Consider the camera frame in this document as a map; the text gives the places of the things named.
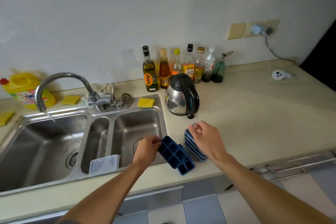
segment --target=bottle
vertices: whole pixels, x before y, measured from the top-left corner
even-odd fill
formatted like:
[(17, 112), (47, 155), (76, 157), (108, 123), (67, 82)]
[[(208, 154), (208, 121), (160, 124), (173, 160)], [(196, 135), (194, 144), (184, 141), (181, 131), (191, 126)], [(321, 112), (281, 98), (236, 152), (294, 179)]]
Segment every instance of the bottle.
[(202, 74), (204, 70), (204, 61), (203, 61), (203, 53), (204, 47), (197, 48), (198, 55), (195, 61), (195, 83), (200, 83), (202, 79)]
[[(0, 85), (25, 107), (36, 110), (35, 89), (40, 85), (40, 81), (35, 75), (31, 73), (15, 74), (9, 80), (1, 78)], [(55, 97), (47, 89), (43, 91), (42, 98), (46, 107), (56, 104)]]
[(167, 59), (167, 50), (166, 48), (160, 49), (160, 82), (161, 88), (166, 89), (170, 82), (170, 69)]
[(174, 76), (175, 74), (182, 73), (182, 64), (180, 62), (180, 49), (174, 50), (175, 60), (171, 65), (171, 75)]
[(209, 48), (209, 55), (204, 60), (204, 71), (202, 75), (202, 81), (204, 82), (210, 82), (211, 79), (211, 72), (214, 67), (215, 63), (215, 57), (213, 56), (213, 53), (215, 52), (215, 48)]
[(145, 57), (145, 61), (142, 64), (142, 69), (145, 76), (146, 89), (149, 92), (156, 91), (158, 90), (159, 86), (156, 78), (155, 64), (149, 56), (149, 49), (147, 45), (142, 47), (142, 51)]
[(224, 73), (225, 73), (225, 57), (228, 55), (231, 55), (233, 51), (222, 53), (222, 57), (220, 58), (220, 61), (216, 64), (215, 68), (212, 71), (211, 80), (213, 82), (222, 82), (224, 79)]
[(187, 56), (184, 58), (183, 63), (183, 73), (190, 76), (191, 80), (194, 80), (194, 72), (195, 72), (195, 59), (193, 57), (193, 44), (188, 44), (187, 47)]

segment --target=power cord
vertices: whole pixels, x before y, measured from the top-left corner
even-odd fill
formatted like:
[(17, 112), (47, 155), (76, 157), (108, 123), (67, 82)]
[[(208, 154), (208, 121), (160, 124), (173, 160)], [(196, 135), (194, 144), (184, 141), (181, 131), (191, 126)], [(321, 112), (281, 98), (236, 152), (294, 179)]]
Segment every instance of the power cord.
[(274, 51), (271, 49), (270, 44), (268, 43), (268, 35), (267, 35), (267, 33), (264, 32), (264, 31), (260, 31), (260, 33), (263, 34), (263, 35), (265, 35), (265, 43), (266, 43), (266, 46), (267, 46), (267, 48), (269, 49), (269, 51), (273, 54), (273, 56), (277, 57), (278, 59), (288, 60), (288, 61), (291, 61), (291, 62), (295, 63), (294, 60), (286, 59), (286, 58), (282, 58), (282, 57), (276, 55), (276, 54), (274, 53)]

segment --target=kettle handle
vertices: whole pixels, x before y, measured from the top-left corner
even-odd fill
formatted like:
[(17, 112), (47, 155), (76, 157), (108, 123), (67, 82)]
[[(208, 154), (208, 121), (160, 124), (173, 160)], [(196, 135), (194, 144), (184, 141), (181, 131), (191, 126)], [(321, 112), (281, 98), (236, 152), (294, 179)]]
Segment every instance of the kettle handle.
[(187, 102), (187, 110), (185, 113), (188, 115), (188, 118), (192, 119), (200, 107), (200, 98), (193, 84), (187, 85), (185, 99)]

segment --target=sponge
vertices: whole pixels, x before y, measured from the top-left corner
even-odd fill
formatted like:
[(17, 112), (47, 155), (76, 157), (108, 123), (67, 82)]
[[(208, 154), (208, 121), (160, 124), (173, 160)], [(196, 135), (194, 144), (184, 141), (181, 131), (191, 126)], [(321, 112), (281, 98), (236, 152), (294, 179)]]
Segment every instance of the sponge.
[(140, 108), (152, 108), (154, 105), (154, 99), (140, 98), (138, 107)]
[(15, 112), (2, 112), (0, 113), (0, 127), (5, 126), (7, 122), (11, 119)]
[(79, 99), (80, 96), (65, 96), (62, 100), (62, 105), (75, 105)]

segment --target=bottle label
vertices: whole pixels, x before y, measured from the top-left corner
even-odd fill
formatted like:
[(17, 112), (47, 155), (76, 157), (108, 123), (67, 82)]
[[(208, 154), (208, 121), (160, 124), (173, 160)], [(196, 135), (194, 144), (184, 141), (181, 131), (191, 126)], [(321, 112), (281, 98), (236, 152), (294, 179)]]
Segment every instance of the bottle label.
[(154, 82), (153, 76), (151, 74), (145, 74), (145, 83), (147, 86), (151, 86)]
[(207, 62), (207, 61), (205, 61), (205, 62), (204, 62), (204, 68), (205, 68), (206, 70), (212, 70), (212, 69), (213, 69), (213, 63), (212, 63), (212, 62)]
[(182, 72), (181, 71), (174, 71), (174, 70), (171, 71), (172, 75), (179, 74), (179, 73), (182, 73)]
[(183, 73), (189, 75), (191, 79), (193, 79), (194, 77), (194, 69), (195, 69), (194, 64), (183, 65)]
[(29, 90), (24, 92), (19, 92), (16, 94), (11, 94), (13, 97), (18, 99), (23, 105), (35, 104), (35, 90)]
[(160, 80), (161, 80), (161, 86), (167, 87), (168, 84), (169, 84), (169, 81), (170, 81), (170, 76), (168, 76), (168, 77), (161, 77)]
[(204, 67), (195, 67), (195, 80), (200, 80), (202, 78)]

